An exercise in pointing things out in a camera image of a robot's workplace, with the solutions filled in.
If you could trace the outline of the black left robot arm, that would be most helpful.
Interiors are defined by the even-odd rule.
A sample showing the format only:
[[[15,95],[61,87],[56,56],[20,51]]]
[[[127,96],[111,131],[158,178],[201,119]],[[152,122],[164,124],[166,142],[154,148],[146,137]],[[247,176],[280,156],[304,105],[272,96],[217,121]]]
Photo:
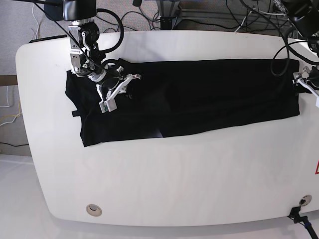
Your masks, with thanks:
[[[303,39],[308,48],[315,54],[319,53],[319,10],[311,0],[283,0],[281,1],[285,14]],[[319,63],[299,54],[293,48],[289,51],[304,62],[312,66],[306,84],[319,89]]]

